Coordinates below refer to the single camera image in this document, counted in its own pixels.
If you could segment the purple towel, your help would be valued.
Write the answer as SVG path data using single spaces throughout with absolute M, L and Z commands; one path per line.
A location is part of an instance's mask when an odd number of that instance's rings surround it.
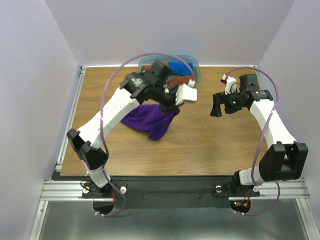
M 148 133 L 152 141 L 160 140 L 168 131 L 178 111 L 161 112 L 159 104 L 142 104 L 128 113 L 121 122 L 141 133 Z

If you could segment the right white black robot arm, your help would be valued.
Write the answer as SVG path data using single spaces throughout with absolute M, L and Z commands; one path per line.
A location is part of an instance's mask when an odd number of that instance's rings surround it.
M 210 115 L 219 118 L 223 112 L 234 114 L 247 108 L 262 131 L 260 142 L 265 141 L 267 145 L 267 151 L 260 161 L 254 159 L 252 167 L 234 173 L 230 182 L 231 192 L 242 195 L 248 186 L 299 179 L 308 147 L 305 143 L 297 142 L 289 133 L 276 111 L 272 94 L 260 89 L 257 75 L 245 74 L 236 80 L 225 74 L 221 82 L 225 90 L 213 95 Z

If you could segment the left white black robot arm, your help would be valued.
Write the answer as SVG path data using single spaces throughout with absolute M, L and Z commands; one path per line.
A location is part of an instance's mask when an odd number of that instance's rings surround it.
M 170 81 L 172 74 L 173 71 L 158 60 L 148 70 L 127 74 L 111 98 L 102 102 L 100 111 L 80 128 L 71 128 L 67 132 L 73 151 L 83 162 L 94 191 L 100 197 L 108 196 L 111 187 L 115 187 L 106 168 L 109 150 L 101 149 L 101 146 L 107 145 L 106 136 L 116 125 L 148 100 L 156 101 L 161 113 L 178 112 L 187 100 L 196 100 L 193 78 L 180 82 Z

